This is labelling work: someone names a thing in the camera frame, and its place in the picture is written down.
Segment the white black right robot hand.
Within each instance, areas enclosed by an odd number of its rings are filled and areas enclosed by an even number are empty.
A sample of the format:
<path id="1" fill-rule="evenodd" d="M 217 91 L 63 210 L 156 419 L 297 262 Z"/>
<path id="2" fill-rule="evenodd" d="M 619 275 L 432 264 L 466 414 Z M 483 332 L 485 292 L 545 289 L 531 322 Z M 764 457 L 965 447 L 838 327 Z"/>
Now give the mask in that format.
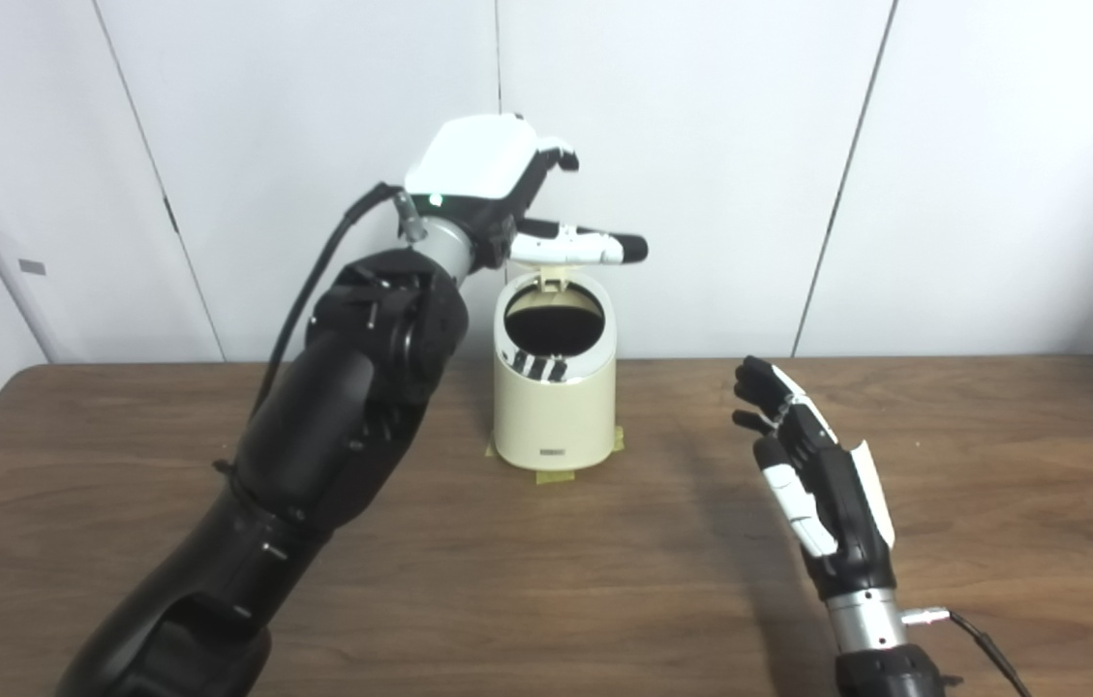
<path id="1" fill-rule="evenodd" d="M 734 394 L 750 407 L 734 410 L 733 423 L 757 434 L 754 462 L 816 595 L 895 590 L 896 533 L 867 442 L 843 447 L 806 389 L 775 363 L 750 354 L 734 377 Z"/>

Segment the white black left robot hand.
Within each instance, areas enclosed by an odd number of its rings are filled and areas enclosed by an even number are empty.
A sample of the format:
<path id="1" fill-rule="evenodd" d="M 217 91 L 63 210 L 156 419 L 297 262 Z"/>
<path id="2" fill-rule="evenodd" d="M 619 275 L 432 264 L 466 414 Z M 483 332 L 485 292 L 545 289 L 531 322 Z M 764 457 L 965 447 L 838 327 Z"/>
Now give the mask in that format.
<path id="1" fill-rule="evenodd" d="M 568 142 L 538 135 L 515 114 L 462 116 L 440 125 L 406 173 L 395 204 L 406 247 L 456 283 L 481 269 L 628 265 L 648 259 L 643 235 L 530 217 L 551 172 L 577 172 Z"/>

